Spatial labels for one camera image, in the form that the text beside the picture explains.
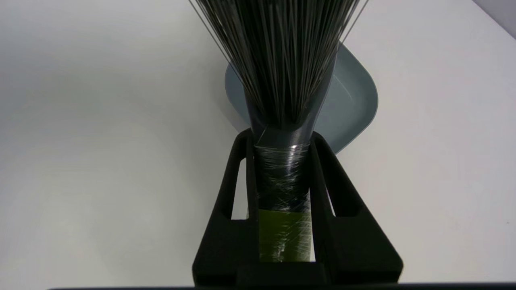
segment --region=plastic wrap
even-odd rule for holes
[[[309,146],[254,146],[262,262],[310,260],[312,227],[305,177]]]

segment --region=broom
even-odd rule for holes
[[[245,91],[254,142],[260,261],[309,261],[305,161],[339,38],[358,0],[196,1],[197,13],[209,22]]]

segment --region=gray dustpan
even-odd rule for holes
[[[233,107],[250,124],[244,88],[231,66],[226,69],[225,89]],[[315,131],[337,153],[372,122],[377,108],[378,93],[373,79],[353,54],[341,45]]]

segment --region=clear plastic film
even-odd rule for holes
[[[309,146],[254,146],[262,262],[310,260],[312,225],[305,177]]]

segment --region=white table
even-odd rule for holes
[[[516,280],[516,41],[469,0],[372,0],[346,45],[380,103],[338,157],[401,281]],[[191,285],[225,67],[186,0],[3,1],[0,289]]]

